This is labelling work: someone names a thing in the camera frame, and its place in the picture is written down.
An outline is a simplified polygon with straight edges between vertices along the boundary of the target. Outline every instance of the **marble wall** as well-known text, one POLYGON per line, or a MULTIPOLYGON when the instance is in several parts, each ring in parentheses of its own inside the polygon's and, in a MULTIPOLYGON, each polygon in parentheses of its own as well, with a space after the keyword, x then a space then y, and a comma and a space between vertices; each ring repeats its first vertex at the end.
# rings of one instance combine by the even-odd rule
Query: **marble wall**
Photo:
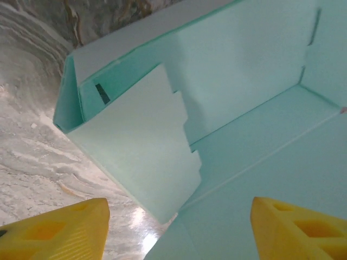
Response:
POLYGON ((143 259, 165 230, 52 124, 66 55, 177 1, 0 0, 0 225, 106 197, 104 259, 143 259))

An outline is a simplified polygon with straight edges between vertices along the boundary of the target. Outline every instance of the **foam board box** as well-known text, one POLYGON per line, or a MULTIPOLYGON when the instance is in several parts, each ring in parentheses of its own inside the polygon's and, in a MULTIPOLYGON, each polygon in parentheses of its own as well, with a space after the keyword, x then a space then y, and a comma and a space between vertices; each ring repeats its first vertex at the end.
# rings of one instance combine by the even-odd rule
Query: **foam board box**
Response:
POLYGON ((345 10, 185 0, 68 56, 54 123, 160 222, 178 212, 146 259, 257 259, 255 196, 347 217, 345 10))

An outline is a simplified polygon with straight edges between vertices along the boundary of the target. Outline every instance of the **rectangular hole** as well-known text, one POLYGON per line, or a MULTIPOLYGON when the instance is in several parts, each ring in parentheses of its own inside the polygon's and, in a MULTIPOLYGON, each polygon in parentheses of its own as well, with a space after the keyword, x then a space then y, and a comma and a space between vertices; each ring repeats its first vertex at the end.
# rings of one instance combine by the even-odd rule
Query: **rectangular hole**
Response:
POLYGON ((297 220, 294 224, 308 237, 342 237, 342 233, 321 220, 297 220))
POLYGON ((333 260, 347 259, 347 244, 346 245, 322 245, 320 246, 333 260))
POLYGON ((110 102, 110 98, 106 94, 104 88, 100 84, 96 84, 95 86, 96 86, 96 88, 97 88, 97 90, 99 92, 99 95, 100 95, 102 101, 104 102, 104 104, 106 105, 107 103, 109 103, 110 102))

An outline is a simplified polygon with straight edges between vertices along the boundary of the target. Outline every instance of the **gray marble floor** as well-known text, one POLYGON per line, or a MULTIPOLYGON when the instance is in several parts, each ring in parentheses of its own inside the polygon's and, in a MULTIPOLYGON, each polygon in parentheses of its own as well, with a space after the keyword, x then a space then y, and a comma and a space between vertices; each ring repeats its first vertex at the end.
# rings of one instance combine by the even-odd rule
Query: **gray marble floor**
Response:
POLYGON ((52 124, 73 48, 177 1, 133 2, 0 0, 0 225, 106 197, 104 259, 143 259, 165 230, 52 124))

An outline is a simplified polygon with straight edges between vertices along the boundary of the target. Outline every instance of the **teal foam board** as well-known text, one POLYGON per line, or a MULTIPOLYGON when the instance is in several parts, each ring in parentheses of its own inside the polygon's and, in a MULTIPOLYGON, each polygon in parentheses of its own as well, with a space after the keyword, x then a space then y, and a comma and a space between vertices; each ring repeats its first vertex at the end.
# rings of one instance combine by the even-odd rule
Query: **teal foam board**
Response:
MULTIPOLYGON (((177 221, 184 224, 200 259, 259 259, 249 217, 256 196, 346 219, 346 128, 347 116, 335 116, 181 211, 177 221)), ((180 239, 180 235, 166 237, 170 241, 180 239)), ((152 251, 149 256, 156 258, 147 260, 161 259, 163 255, 165 259, 189 259, 177 254, 170 257, 179 248, 163 251, 155 245, 152 251)))
POLYGON ((185 206, 338 112, 338 106, 296 85, 195 143, 202 182, 185 206))
POLYGON ((186 120, 181 93, 172 93, 165 68, 158 65, 67 136, 164 224, 201 181, 198 152, 191 152, 183 130, 186 120))
POLYGON ((160 251, 151 250, 145 259, 167 260, 167 259, 189 259, 200 260, 198 252, 195 250, 190 236, 181 223, 181 219, 175 219, 168 232, 162 235, 155 247, 160 251))
POLYGON ((307 50, 302 84, 340 106, 347 106, 347 1, 318 3, 322 12, 307 50))
POLYGON ((63 133, 68 133, 84 122, 79 103, 72 55, 67 56, 65 60, 53 122, 63 133))
POLYGON ((79 89, 79 97, 84 122, 95 117, 106 107, 106 104, 102 101, 102 98, 92 81, 87 81, 83 84, 83 89, 79 89))
POLYGON ((172 90, 183 94, 192 144, 299 81, 315 10, 315 0, 230 4, 134 49, 88 80, 114 100, 163 63, 172 90))
POLYGON ((233 0, 185 0, 154 12, 145 19, 131 23, 88 46, 74 51, 76 80, 80 85, 110 62, 136 49, 138 46, 179 28, 233 0))

